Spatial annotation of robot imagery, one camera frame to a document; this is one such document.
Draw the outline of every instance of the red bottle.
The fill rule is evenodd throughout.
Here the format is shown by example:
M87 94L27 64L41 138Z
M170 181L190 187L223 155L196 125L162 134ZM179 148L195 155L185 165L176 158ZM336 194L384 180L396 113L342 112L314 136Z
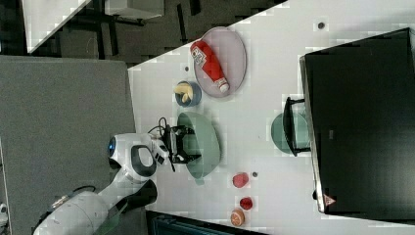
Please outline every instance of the red bottle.
M210 79L219 87L221 92L229 90L229 83L223 74L219 60L203 40L197 41L190 47L192 57Z

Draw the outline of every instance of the small cup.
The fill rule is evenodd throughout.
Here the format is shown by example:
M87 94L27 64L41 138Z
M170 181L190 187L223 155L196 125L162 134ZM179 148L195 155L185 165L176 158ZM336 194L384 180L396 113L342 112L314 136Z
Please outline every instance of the small cup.
M248 183L249 180L248 174L243 172L233 176L232 183L235 187L242 188Z
M235 226L241 226L245 222L245 215L241 209L234 209L231 214L231 222Z
M244 209L245 211L250 210L253 207L253 205L254 205L254 203L253 203L253 199L251 197L243 198L239 202L239 206L241 206L241 208Z

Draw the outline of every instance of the bowl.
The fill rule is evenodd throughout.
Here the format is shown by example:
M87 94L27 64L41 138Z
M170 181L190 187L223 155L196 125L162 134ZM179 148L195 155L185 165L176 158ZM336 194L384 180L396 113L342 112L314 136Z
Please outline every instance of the bowl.
M194 135L186 135L187 138L183 138L183 148L187 154L202 155L186 166L195 179L203 179L220 163L219 141L213 124L203 115L184 112L179 115L177 125L184 125L195 131Z
M283 153L291 154L291 149L288 146L287 139L284 133L283 115L281 114L272 121L271 137L275 146ZM308 127L305 118L293 113L294 125L296 129L296 143L297 148L306 148L309 145Z
M185 103L183 103L182 102L182 95L179 95L179 94L175 93L174 95L176 97L177 104L181 107L184 107L184 108L193 107L193 106L198 105L199 102L201 101L201 98L202 98L202 89L199 86L199 84L195 81L184 81L183 80L183 81L180 81L179 83L177 83L177 85L181 84L181 83L187 83L192 87L193 99L192 100L187 99L187 101Z

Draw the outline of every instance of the white box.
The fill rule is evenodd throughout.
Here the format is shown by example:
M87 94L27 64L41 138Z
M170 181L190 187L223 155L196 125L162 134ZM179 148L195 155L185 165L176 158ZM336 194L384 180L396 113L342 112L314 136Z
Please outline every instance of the white box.
M164 0L106 0L105 13L133 20L161 17Z

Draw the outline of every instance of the pink plate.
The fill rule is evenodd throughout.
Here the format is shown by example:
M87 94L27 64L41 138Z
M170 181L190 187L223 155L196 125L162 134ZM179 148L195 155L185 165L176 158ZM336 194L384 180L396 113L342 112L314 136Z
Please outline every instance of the pink plate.
M238 33L226 27L215 27L205 33L202 40L210 46L219 60L230 88L227 92L220 92L202 68L194 63L196 79L200 86L209 96L215 98L226 97L234 93L244 80L247 69L247 54Z

